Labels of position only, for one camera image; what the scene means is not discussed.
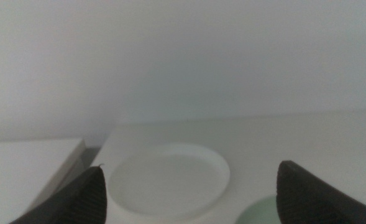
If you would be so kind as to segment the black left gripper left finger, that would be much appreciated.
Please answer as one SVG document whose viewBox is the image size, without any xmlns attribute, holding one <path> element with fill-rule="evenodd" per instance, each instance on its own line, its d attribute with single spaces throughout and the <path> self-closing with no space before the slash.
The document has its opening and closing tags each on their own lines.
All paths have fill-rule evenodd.
<svg viewBox="0 0 366 224">
<path fill-rule="evenodd" d="M 104 224 L 106 183 L 100 166 L 90 167 L 12 224 Z"/>
</svg>

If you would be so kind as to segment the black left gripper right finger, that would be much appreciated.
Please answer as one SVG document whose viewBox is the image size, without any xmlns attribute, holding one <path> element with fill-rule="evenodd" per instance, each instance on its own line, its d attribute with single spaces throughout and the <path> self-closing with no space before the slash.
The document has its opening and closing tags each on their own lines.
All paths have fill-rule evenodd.
<svg viewBox="0 0 366 224">
<path fill-rule="evenodd" d="M 282 223 L 366 224 L 366 205 L 293 161 L 277 173 L 277 213 Z"/>
</svg>

